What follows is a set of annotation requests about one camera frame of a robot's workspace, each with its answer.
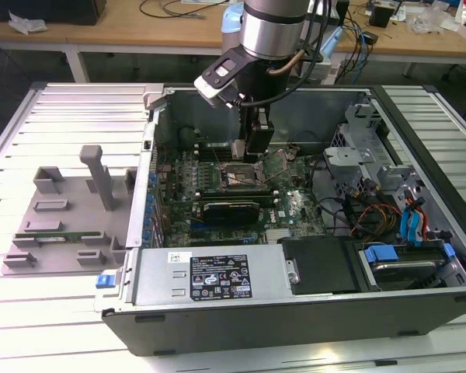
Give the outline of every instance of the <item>circuit board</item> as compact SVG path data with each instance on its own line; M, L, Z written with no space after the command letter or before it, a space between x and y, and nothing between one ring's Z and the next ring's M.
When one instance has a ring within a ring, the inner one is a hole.
M201 162L193 152L171 150L159 155L158 164L162 210L170 215L164 247L266 244L325 234L307 189L305 157L289 162L285 149L275 148L255 164ZM212 207L221 207L218 215L224 217L224 205L247 211L217 224L206 220Z

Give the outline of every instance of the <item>power supply label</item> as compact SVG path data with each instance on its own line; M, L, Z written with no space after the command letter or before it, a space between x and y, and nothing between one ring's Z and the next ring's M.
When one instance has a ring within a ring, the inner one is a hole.
M190 258L190 297L195 302L251 298L252 283L247 256Z

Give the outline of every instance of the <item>metal slotted table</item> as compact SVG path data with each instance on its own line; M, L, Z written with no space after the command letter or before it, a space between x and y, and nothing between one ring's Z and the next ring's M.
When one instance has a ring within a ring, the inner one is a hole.
M160 96L162 85L153 89ZM466 123L440 96L421 87L385 89L466 200ZM148 116L143 91L143 84L50 84L30 90L0 137L0 267L33 195L38 166L88 176L78 159L85 143L101 144L103 164L112 175L137 165ZM391 143L407 162L400 142L391 138ZM93 310L95 279L95 274L12 278L0 273L0 372L87 367L208 373L466 371L466 315L427 336L135 357Z

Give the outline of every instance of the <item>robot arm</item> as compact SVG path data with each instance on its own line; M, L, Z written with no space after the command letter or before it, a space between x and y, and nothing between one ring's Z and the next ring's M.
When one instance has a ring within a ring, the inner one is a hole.
M320 1L324 10L319 38L311 67L300 84L286 90L291 68L308 50L317 0L299 50L309 0L246 0L240 45L220 56L195 81L199 93L210 105L223 103L230 108L240 108L238 139L243 141L246 161L254 162L258 154L264 153L273 136L270 104L298 88L311 74L318 59L323 30L331 11L331 0Z

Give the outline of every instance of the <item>barcode sticker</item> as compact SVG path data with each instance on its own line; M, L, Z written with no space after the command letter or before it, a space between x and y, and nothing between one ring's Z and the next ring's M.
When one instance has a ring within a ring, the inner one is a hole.
M192 257L191 251L180 251L177 253L168 253L168 263L189 263Z

